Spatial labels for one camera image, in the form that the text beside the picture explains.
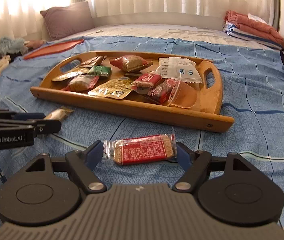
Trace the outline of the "red biscuit packet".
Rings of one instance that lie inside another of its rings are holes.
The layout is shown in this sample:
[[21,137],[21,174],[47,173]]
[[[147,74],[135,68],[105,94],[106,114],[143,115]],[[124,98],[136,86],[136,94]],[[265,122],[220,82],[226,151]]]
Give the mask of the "red biscuit packet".
[[172,133],[106,140],[103,155],[121,166],[170,160],[177,155],[176,136]]

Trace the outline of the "pink cake packet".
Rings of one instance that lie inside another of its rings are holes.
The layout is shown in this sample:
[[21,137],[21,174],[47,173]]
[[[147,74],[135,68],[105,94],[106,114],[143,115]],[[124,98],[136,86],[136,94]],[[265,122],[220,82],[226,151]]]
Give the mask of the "pink cake packet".
[[70,92],[82,92],[93,89],[99,80],[99,76],[79,75],[73,78],[62,90]]

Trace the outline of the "jelly cup with red lid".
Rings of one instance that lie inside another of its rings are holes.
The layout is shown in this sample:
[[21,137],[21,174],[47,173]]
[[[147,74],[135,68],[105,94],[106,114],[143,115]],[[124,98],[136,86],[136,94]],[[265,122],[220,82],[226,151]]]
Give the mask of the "jelly cup with red lid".
[[189,109],[194,107],[197,98],[197,90],[184,82],[180,77],[173,86],[167,105]]

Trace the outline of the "large gold snack packet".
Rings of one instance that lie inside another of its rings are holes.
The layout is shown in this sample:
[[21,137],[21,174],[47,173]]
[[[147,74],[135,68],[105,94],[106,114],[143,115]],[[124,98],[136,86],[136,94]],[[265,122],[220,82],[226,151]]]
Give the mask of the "large gold snack packet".
[[60,81],[72,79],[79,75],[87,74],[89,71],[90,71],[90,68],[88,67],[75,67],[71,69],[70,71],[60,74],[57,77],[53,78],[52,82],[60,82]]

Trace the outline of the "green snack packet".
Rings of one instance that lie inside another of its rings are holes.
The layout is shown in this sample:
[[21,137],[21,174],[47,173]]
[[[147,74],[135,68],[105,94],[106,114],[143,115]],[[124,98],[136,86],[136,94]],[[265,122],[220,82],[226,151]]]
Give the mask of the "green snack packet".
[[87,72],[87,75],[109,77],[111,75],[111,67],[101,66],[101,65],[93,66]]

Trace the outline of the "small red square packet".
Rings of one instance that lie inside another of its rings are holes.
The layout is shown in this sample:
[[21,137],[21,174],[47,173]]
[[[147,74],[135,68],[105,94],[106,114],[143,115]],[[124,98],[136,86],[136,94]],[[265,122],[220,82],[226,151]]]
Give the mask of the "small red square packet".
[[159,74],[146,73],[133,81],[130,84],[130,87],[137,93],[145,94],[148,93],[148,91],[153,88],[161,79],[162,76]]

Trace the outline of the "brown nut bar packet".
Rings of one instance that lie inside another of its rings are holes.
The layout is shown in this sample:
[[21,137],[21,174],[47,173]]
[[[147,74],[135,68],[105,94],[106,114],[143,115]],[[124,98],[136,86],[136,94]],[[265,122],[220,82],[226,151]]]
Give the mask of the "brown nut bar packet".
[[80,63],[78,66],[81,68],[91,68],[93,66],[99,66],[106,58],[106,56],[96,56]]

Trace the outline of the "white snack packet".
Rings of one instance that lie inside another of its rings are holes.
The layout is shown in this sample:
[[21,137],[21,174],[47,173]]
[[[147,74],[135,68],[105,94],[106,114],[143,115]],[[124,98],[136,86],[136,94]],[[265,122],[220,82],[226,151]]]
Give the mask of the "white snack packet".
[[163,79],[179,79],[186,83],[202,83],[196,63],[182,57],[160,57],[155,73]]

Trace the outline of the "red snack bag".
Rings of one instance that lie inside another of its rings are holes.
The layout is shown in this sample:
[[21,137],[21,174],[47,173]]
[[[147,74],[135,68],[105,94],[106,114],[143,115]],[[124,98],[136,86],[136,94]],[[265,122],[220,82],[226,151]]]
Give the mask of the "red snack bag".
[[124,55],[117,58],[111,58],[109,62],[111,65],[126,73],[138,72],[153,64],[153,61],[147,61],[141,56],[136,55]]

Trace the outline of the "brown cream wafer packet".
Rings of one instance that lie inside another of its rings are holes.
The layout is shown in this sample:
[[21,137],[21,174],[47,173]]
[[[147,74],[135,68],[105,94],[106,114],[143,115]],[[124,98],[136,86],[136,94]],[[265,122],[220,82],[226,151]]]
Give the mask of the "brown cream wafer packet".
[[60,107],[47,116],[45,116],[45,120],[58,120],[63,121],[65,120],[71,113],[73,113],[73,109],[67,108],[67,107]]

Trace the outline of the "gold snack packet in tray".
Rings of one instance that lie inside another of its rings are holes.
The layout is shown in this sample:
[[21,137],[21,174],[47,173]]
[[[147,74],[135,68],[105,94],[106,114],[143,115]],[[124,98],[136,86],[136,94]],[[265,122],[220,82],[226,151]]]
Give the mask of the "gold snack packet in tray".
[[133,81],[133,78],[126,76],[112,79],[92,89],[88,94],[121,100],[131,93],[131,84]]

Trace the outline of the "red plastic tray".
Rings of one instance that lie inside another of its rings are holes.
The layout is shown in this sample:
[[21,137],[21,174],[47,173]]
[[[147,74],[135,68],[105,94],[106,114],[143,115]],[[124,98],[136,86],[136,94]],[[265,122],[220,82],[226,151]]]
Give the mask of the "red plastic tray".
[[23,57],[23,59],[29,60],[29,59],[33,59],[33,58],[40,57],[40,56],[62,53],[62,52],[72,49],[73,47],[83,42],[84,42],[84,39],[79,39],[79,40],[64,41],[60,43],[51,44],[49,46],[45,46],[43,48],[37,49],[27,54],[26,56]]

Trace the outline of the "blue checked bed sheet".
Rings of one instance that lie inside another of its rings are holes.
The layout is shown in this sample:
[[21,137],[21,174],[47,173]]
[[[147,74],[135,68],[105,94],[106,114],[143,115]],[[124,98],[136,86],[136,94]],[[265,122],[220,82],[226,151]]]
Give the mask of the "blue checked bed sheet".
[[[56,157],[97,140],[174,132],[177,140],[192,150],[206,150],[215,156],[241,153],[284,192],[284,67],[278,51],[174,38],[89,37],[61,54],[32,60],[16,58],[0,75],[0,109],[51,113],[58,104],[35,98],[30,88],[38,86],[60,61],[93,50],[146,51],[212,60],[223,80],[221,113],[233,117],[234,124],[224,133],[211,133],[77,108],[58,134],[36,138],[27,148],[0,151],[0,186],[41,152]],[[284,209],[280,222],[284,226]]]

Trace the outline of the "purple pillow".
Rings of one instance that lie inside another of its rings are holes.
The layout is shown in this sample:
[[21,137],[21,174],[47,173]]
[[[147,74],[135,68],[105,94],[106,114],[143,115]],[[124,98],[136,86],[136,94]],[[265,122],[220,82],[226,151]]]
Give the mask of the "purple pillow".
[[67,7],[52,7],[40,12],[51,40],[59,40],[94,28],[89,3],[72,3]]

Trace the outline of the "folded red and striped blankets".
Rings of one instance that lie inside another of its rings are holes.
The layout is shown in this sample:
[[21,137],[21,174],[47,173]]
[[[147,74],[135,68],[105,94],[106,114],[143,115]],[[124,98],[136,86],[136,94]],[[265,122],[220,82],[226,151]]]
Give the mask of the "folded red and striped blankets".
[[231,37],[254,41],[273,49],[283,48],[284,38],[258,16],[228,10],[223,19],[223,31]]

